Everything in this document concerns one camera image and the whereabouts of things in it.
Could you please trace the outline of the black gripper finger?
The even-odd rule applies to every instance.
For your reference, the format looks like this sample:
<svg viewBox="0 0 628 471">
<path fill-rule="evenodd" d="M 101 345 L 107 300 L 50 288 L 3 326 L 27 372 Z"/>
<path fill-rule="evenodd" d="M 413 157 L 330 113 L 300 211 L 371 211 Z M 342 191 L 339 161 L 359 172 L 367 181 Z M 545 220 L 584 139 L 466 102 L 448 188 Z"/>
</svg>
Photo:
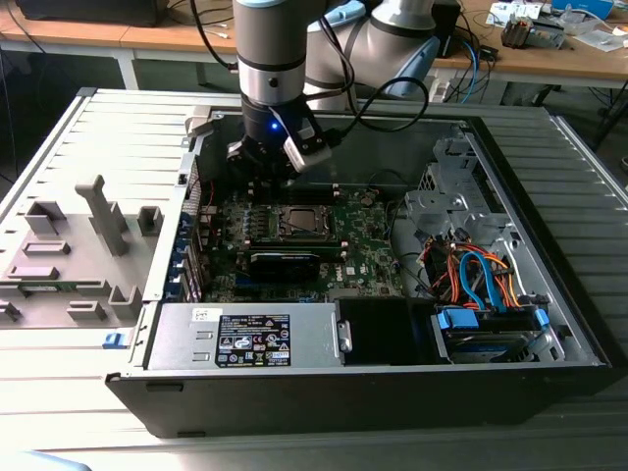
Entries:
<svg viewBox="0 0 628 471">
<path fill-rule="evenodd" d="M 300 177 L 300 173 L 293 167 L 279 167 L 272 176 L 272 190 L 281 192 L 290 188 Z"/>
<path fill-rule="evenodd" d="M 248 197 L 271 197 L 274 168 L 266 148 L 250 139 L 228 146 L 227 168 L 232 187 Z"/>
</svg>

